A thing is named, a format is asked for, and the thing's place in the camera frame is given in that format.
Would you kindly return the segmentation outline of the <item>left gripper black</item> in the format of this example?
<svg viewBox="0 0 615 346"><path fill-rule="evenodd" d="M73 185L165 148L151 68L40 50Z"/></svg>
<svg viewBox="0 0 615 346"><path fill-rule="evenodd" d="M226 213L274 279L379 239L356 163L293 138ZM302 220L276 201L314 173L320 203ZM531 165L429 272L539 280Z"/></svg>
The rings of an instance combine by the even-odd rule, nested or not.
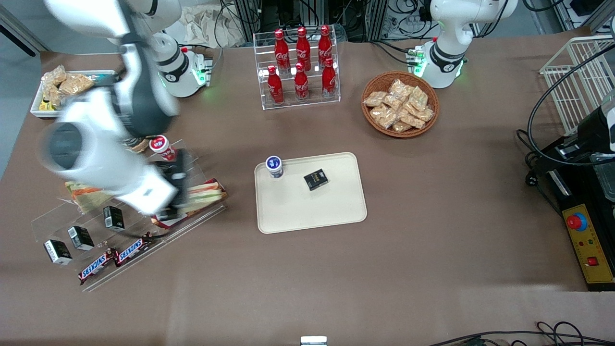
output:
<svg viewBox="0 0 615 346"><path fill-rule="evenodd" d="M602 108L598 107L577 128L578 148L581 153L592 154L595 152L612 153L610 149L609 127Z"/></svg>

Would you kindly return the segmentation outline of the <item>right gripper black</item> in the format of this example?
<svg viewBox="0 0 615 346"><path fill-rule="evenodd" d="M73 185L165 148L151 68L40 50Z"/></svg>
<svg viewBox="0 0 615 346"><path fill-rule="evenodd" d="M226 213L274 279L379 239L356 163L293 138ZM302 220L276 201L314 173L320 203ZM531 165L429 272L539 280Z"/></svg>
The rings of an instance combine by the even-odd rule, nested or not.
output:
<svg viewBox="0 0 615 346"><path fill-rule="evenodd" d="M168 205L160 210L161 220L174 220L185 217L185 208L189 202L189 188L187 188L187 159L186 149L178 149L175 160L161 161L161 171L167 182L178 190L178 207Z"/></svg>

